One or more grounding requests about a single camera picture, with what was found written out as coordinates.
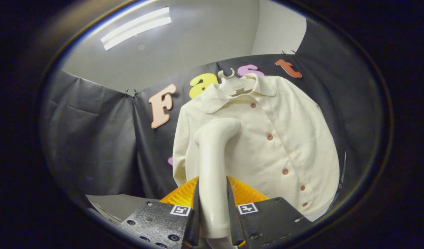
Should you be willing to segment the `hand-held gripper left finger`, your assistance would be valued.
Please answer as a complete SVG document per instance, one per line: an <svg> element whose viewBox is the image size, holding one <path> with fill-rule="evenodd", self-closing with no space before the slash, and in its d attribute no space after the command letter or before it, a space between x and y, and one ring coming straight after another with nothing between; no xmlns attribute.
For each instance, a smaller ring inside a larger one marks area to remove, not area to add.
<svg viewBox="0 0 424 249"><path fill-rule="evenodd" d="M130 235L167 249L192 249L200 239L199 178L161 200L146 199L119 227Z"/></svg>

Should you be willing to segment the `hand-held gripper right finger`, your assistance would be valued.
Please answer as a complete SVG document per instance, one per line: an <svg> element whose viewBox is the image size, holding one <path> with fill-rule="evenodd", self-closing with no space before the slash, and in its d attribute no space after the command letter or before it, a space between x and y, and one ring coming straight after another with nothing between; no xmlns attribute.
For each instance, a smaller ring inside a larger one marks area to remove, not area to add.
<svg viewBox="0 0 424 249"><path fill-rule="evenodd" d="M235 248L290 245L311 222L282 197L268 198L248 184L227 177L231 239Z"/></svg>

